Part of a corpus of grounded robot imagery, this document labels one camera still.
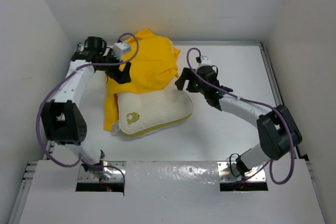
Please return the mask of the yellow pillowcase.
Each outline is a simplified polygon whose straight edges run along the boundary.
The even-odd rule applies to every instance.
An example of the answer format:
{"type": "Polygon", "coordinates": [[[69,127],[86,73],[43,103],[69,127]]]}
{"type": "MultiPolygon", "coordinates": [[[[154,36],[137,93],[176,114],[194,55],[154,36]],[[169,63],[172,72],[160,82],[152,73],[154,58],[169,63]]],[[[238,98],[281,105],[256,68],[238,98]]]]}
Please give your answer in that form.
{"type": "Polygon", "coordinates": [[[156,35],[148,28],[137,32],[135,36],[139,42],[139,51],[131,61],[131,82],[118,84],[107,77],[103,126],[105,131],[111,131],[119,119],[118,94],[142,94],[162,90],[179,75],[177,60],[181,51],[174,47],[169,38],[156,35]]]}

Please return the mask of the cream quilted pillow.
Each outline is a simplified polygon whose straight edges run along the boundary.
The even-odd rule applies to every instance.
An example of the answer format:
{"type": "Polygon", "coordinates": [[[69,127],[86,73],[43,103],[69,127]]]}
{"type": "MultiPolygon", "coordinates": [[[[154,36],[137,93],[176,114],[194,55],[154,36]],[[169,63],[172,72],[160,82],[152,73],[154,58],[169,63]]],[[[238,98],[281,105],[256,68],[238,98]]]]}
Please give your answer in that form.
{"type": "Polygon", "coordinates": [[[110,129],[127,137],[139,137],[188,119],[193,103],[185,91],[173,86],[142,94],[118,94],[118,116],[110,129]]]}

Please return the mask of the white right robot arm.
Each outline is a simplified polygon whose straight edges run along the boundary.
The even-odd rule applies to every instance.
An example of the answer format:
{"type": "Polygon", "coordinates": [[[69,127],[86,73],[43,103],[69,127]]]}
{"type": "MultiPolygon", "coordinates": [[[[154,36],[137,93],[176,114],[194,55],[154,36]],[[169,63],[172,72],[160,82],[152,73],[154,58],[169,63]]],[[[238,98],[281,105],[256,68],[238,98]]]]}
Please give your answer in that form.
{"type": "Polygon", "coordinates": [[[259,144],[236,158],[234,176],[244,176],[264,162],[277,161],[302,142],[302,135],[286,106],[267,111],[261,104],[246,102],[234,95],[231,88],[220,85],[217,75],[211,65],[184,68],[175,85],[178,90],[185,88],[190,93],[202,94],[210,106],[235,115],[257,129],[259,144]]]}

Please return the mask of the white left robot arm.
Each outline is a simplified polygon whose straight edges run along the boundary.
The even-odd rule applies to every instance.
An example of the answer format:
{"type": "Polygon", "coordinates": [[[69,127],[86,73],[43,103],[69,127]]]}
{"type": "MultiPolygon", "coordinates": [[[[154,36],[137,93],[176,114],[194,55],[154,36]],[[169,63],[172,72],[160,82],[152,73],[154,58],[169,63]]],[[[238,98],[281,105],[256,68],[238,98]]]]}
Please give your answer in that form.
{"type": "Polygon", "coordinates": [[[44,100],[39,111],[46,138],[69,149],[86,172],[105,182],[118,168],[109,164],[103,150],[86,139],[87,124],[79,103],[96,71],[104,72],[118,84],[131,81],[131,62],[122,60],[130,51],[127,42],[118,40],[109,47],[100,37],[88,37],[72,55],[65,80],[44,100]]]}

